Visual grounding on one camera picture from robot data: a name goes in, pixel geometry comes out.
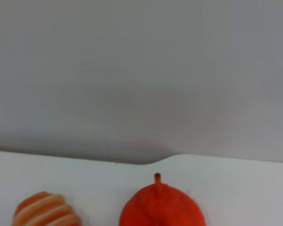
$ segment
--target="gray wall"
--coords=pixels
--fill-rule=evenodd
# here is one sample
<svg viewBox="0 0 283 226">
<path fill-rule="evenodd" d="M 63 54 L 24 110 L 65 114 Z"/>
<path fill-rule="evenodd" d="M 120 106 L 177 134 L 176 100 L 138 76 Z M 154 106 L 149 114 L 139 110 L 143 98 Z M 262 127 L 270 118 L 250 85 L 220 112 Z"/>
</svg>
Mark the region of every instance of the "gray wall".
<svg viewBox="0 0 283 226">
<path fill-rule="evenodd" d="M 283 0 L 0 0 L 0 150 L 283 161 Z"/>
</svg>

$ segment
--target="orange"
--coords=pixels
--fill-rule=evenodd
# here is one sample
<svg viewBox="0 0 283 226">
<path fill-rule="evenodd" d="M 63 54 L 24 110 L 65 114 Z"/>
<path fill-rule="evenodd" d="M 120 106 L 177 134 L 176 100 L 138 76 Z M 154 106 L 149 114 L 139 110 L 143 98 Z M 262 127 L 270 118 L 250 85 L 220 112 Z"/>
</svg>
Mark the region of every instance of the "orange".
<svg viewBox="0 0 283 226">
<path fill-rule="evenodd" d="M 139 190 L 123 208 L 119 226 L 206 226 L 203 214 L 189 196 L 161 183 Z"/>
</svg>

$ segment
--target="white table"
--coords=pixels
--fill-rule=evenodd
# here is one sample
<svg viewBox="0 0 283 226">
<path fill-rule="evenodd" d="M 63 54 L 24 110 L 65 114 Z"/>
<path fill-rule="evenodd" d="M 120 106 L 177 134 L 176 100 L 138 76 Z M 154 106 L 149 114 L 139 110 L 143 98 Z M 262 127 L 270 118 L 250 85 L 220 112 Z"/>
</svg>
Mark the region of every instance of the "white table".
<svg viewBox="0 0 283 226">
<path fill-rule="evenodd" d="M 189 194 L 208 226 L 283 226 L 283 163 L 177 155 L 129 165 L 0 152 L 0 226 L 42 190 L 64 194 L 85 225 L 117 226 L 122 207 L 153 174 Z"/>
</svg>

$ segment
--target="orange and white striped object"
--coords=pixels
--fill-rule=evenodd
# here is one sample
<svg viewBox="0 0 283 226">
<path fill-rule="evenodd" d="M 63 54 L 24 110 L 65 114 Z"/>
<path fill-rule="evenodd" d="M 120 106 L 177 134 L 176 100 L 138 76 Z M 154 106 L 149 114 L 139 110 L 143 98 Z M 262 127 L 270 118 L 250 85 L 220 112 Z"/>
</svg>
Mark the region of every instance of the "orange and white striped object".
<svg viewBox="0 0 283 226">
<path fill-rule="evenodd" d="M 12 226 L 81 226 L 81 219 L 60 194 L 40 192 L 21 202 Z"/>
</svg>

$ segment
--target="fruit stem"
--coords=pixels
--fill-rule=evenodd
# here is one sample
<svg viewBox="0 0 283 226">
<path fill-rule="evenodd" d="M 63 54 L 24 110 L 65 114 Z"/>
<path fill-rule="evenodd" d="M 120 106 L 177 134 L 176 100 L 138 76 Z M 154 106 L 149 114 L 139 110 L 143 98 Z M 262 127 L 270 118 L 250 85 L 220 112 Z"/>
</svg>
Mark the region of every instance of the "fruit stem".
<svg viewBox="0 0 283 226">
<path fill-rule="evenodd" d="M 161 175 L 160 173 L 154 174 L 156 194 L 161 194 Z"/>
</svg>

